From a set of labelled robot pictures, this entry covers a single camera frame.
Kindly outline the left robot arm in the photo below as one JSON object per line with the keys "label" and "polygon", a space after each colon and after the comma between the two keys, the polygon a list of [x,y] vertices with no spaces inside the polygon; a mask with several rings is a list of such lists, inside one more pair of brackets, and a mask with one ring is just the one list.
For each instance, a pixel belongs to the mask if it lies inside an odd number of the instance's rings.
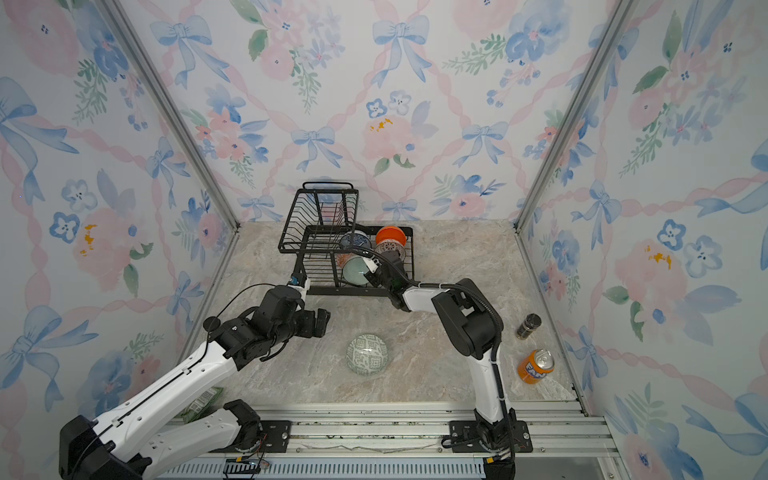
{"label": "left robot arm", "polygon": [[258,449],[268,435],[259,414],[232,400],[213,414],[167,430],[167,423],[249,363],[279,355],[294,337],[321,338],[330,313],[306,307],[306,288],[269,285],[261,303],[223,321],[204,321],[206,340],[187,359],[128,401],[60,431],[63,479],[152,479],[212,450]]}

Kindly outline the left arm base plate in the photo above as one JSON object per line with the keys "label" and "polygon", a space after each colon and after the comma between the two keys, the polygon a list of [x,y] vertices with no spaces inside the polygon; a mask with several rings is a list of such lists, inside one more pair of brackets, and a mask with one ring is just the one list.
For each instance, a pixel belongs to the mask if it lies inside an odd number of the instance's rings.
{"label": "left arm base plate", "polygon": [[235,437],[233,444],[212,453],[286,453],[293,423],[290,420],[262,420]]}

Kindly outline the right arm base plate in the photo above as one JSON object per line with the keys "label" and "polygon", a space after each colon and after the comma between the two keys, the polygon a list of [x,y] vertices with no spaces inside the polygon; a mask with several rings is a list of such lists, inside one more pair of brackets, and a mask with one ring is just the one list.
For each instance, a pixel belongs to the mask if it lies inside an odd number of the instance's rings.
{"label": "right arm base plate", "polygon": [[443,449],[454,453],[501,454],[513,446],[515,454],[532,453],[533,444],[528,425],[521,420],[511,421],[512,429],[505,421],[489,425],[484,421],[450,421],[449,433],[441,440]]}

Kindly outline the white brown patterned bowl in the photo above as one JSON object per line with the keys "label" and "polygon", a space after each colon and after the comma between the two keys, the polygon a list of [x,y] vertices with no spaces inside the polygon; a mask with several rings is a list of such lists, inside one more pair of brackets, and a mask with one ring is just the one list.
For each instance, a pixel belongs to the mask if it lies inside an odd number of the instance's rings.
{"label": "white brown patterned bowl", "polygon": [[405,246],[395,239],[385,239],[378,242],[375,251],[381,255],[395,253],[401,261],[406,259]]}

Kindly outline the blue floral bowl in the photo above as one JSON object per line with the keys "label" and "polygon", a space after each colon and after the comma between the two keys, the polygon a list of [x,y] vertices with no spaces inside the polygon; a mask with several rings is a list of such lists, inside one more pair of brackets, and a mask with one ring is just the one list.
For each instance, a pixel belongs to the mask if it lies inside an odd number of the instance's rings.
{"label": "blue floral bowl", "polygon": [[338,244],[342,250],[372,249],[370,237],[360,230],[344,234]]}

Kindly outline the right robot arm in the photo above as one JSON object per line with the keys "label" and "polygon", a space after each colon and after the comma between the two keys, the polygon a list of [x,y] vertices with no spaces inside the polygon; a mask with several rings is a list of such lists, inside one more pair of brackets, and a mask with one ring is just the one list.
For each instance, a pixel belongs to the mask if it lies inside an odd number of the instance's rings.
{"label": "right robot arm", "polygon": [[451,345],[468,362],[480,441],[489,451],[513,455],[513,419],[498,364],[504,326],[491,302],[469,278],[418,282],[407,276],[396,253],[356,253],[364,259],[366,279],[387,291],[394,308],[438,317]]}

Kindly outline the red white patterned bowl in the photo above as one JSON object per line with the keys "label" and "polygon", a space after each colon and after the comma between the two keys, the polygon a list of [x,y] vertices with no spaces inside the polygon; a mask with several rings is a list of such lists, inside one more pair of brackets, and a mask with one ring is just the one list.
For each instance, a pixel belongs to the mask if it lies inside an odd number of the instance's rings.
{"label": "red white patterned bowl", "polygon": [[344,266],[353,258],[356,257],[355,253],[345,252],[335,255],[335,261],[338,268],[343,269]]}

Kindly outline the orange bowl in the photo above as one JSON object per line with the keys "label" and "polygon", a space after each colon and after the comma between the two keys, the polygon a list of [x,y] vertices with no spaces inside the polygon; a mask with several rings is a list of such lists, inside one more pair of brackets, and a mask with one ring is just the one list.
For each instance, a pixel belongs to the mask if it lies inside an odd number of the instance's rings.
{"label": "orange bowl", "polygon": [[406,233],[397,226],[384,226],[376,233],[376,244],[380,244],[385,241],[396,241],[401,245],[407,243]]}

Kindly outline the pale green bowl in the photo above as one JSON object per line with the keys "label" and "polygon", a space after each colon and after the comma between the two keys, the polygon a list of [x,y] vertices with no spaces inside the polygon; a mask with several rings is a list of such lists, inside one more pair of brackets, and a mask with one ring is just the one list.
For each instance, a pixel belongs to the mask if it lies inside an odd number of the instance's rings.
{"label": "pale green bowl", "polygon": [[350,285],[365,287],[369,284],[366,275],[375,266],[375,262],[370,258],[352,254],[342,267],[342,279]]}

